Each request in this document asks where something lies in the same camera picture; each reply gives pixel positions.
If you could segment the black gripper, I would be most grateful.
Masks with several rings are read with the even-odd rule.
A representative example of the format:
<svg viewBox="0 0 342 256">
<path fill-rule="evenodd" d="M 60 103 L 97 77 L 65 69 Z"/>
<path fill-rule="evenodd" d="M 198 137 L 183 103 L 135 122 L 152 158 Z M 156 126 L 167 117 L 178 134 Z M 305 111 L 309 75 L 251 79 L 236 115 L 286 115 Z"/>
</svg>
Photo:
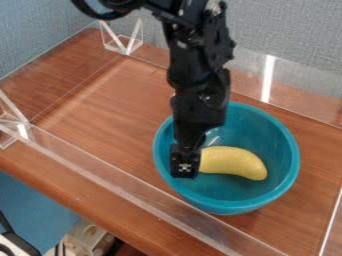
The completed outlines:
<svg viewBox="0 0 342 256">
<path fill-rule="evenodd" d="M 192 179 L 198 175 L 204 132 L 224 123 L 230 86 L 230 71 L 223 68 L 203 87 L 176 91 L 171 98 L 175 142 L 170 147 L 170 173 L 174 178 Z"/>
</svg>

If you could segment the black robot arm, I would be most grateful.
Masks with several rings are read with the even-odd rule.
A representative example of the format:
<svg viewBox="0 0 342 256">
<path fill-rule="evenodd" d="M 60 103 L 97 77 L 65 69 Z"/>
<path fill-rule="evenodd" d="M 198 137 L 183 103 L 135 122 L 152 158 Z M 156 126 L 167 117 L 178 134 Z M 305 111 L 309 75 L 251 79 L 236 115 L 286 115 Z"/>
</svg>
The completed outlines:
<svg viewBox="0 0 342 256">
<path fill-rule="evenodd" d="M 192 178 L 199 172 L 206 132 L 226 121 L 235 42 L 226 24 L 224 0 L 100 0 L 120 15 L 144 8 L 160 21 L 170 48 L 167 81 L 175 143 L 170 174 Z"/>
</svg>

